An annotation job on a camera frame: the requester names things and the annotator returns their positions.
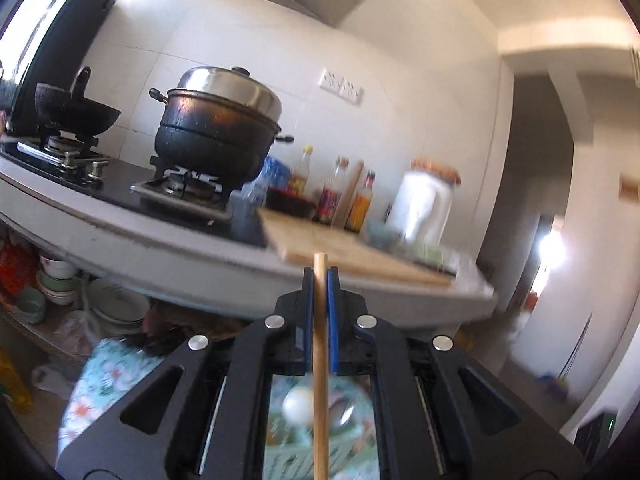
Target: metal spoon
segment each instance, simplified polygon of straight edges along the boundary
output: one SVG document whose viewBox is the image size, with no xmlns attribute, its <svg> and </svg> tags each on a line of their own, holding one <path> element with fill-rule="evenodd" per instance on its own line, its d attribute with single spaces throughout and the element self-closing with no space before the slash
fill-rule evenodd
<svg viewBox="0 0 640 480">
<path fill-rule="evenodd" d="M 341 397 L 329 406 L 330 431 L 345 427 L 351 420 L 355 406 L 355 402 L 350 397 Z"/>
</svg>

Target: white canister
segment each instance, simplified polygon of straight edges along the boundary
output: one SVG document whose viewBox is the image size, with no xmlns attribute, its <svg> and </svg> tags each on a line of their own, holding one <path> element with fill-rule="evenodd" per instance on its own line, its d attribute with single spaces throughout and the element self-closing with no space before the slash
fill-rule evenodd
<svg viewBox="0 0 640 480">
<path fill-rule="evenodd" d="M 416 159 L 404 174 L 386 223 L 404 240 L 429 245 L 440 243 L 449 218 L 453 189 L 460 184 L 457 171 L 430 160 Z"/>
</svg>

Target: large steamer pot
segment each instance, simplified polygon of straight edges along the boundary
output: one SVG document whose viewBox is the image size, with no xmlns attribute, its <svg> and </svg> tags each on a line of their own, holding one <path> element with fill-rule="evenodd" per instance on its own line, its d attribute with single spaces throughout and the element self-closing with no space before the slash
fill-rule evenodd
<svg viewBox="0 0 640 480">
<path fill-rule="evenodd" d="M 258 176 L 278 136 L 282 104 L 244 69 L 196 67 L 176 88 L 149 95 L 166 107 L 156 133 L 156 153 L 167 164 L 242 186 Z"/>
</svg>

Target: white egg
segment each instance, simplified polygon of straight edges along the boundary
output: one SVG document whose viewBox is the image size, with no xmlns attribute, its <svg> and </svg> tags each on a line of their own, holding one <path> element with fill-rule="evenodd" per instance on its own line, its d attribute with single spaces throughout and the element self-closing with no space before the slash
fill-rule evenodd
<svg viewBox="0 0 640 480">
<path fill-rule="evenodd" d="M 289 424 L 311 426 L 314 423 L 314 391 L 300 384 L 282 401 L 282 415 Z"/>
</svg>

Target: triangular cutout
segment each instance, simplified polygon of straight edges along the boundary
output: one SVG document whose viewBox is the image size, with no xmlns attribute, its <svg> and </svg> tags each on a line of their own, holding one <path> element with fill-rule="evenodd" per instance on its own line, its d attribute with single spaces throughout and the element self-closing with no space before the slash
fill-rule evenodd
<svg viewBox="0 0 640 480">
<path fill-rule="evenodd" d="M 120 421 L 143 433 L 155 434 L 182 372 L 182 368 L 177 366 L 169 368 L 123 410 Z"/>
<path fill-rule="evenodd" d="M 460 379 L 471 400 L 480 429 L 489 436 L 500 433 L 520 421 L 515 410 L 469 368 L 460 370 Z"/>
</svg>

